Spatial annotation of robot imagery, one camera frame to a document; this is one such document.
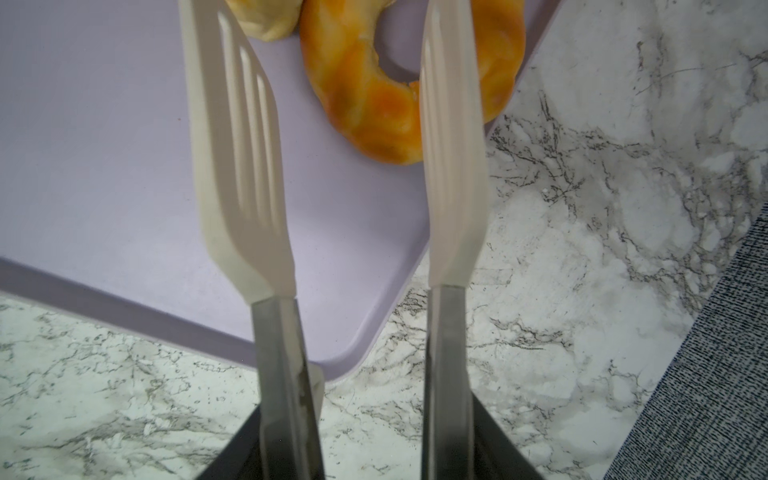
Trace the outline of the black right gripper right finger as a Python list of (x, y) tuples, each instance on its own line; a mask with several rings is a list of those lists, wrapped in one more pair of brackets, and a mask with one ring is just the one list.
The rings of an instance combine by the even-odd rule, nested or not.
[(514, 447), (476, 395), (473, 395), (474, 474), (479, 480), (542, 480)]

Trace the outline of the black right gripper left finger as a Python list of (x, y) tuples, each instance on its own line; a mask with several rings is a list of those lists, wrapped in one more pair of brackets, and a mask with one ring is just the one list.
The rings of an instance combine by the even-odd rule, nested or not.
[(261, 408), (256, 406), (231, 441), (197, 477), (198, 480), (262, 480)]

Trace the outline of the white and metal tongs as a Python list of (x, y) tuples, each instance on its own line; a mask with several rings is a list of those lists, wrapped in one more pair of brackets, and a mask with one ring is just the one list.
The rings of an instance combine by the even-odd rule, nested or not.
[[(251, 311), (267, 479), (321, 479), (324, 466), (296, 300), (276, 101), (220, 1), (179, 5), (193, 174), (207, 251)], [(471, 5), (432, 1), (420, 113), (429, 237), (422, 475), (471, 479), (473, 394), (466, 289), (488, 226), (480, 81)]]

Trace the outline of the ring shaped bread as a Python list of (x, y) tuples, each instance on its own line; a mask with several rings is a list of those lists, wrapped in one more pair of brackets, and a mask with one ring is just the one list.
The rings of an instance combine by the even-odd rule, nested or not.
[[(302, 5), (299, 37), (311, 87), (330, 124), (365, 156), (386, 164), (422, 160), (419, 84), (390, 78), (374, 38), (387, 1), (311, 0)], [(473, 0), (471, 11), (484, 122), (513, 94), (524, 59), (523, 0)]]

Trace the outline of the striped long bread roll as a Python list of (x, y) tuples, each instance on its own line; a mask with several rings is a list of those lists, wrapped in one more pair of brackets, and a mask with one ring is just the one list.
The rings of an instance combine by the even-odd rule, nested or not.
[(262, 41), (289, 36), (299, 20), (302, 0), (227, 0), (244, 33)]

